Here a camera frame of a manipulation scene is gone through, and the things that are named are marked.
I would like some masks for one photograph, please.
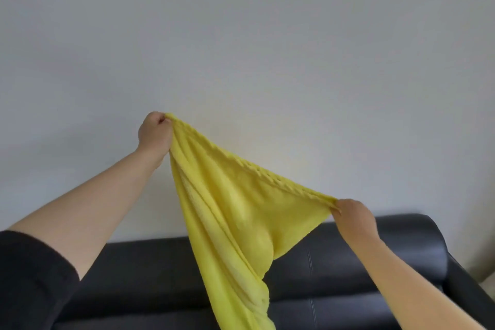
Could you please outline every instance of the fabric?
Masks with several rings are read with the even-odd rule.
[[[24,233],[0,232],[0,328],[45,330],[79,284],[75,268]]]
[[[263,276],[336,199],[226,150],[172,114],[170,163],[189,239],[222,330],[275,329]]]

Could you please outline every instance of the yellow towel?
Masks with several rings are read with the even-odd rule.
[[[214,145],[172,114],[170,164],[193,252],[222,330],[273,330],[263,277],[330,214],[326,196]]]

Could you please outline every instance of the hand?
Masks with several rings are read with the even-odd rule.
[[[376,219],[361,202],[351,199],[338,200],[336,206],[338,210],[332,209],[332,215],[342,238],[351,249],[380,240]]]
[[[172,144],[172,122],[165,114],[153,111],[139,127],[139,145],[136,151],[148,152],[161,164]]]

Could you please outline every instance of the sofa armrest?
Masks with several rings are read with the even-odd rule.
[[[451,255],[443,291],[481,325],[495,330],[495,302]]]

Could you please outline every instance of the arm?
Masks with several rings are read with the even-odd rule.
[[[150,113],[139,128],[135,152],[9,230],[26,233],[51,246],[82,278],[160,166],[171,142],[170,120],[163,113]]]
[[[339,200],[337,206],[332,215],[339,232],[404,330],[483,329],[380,240],[375,217],[361,202]]]

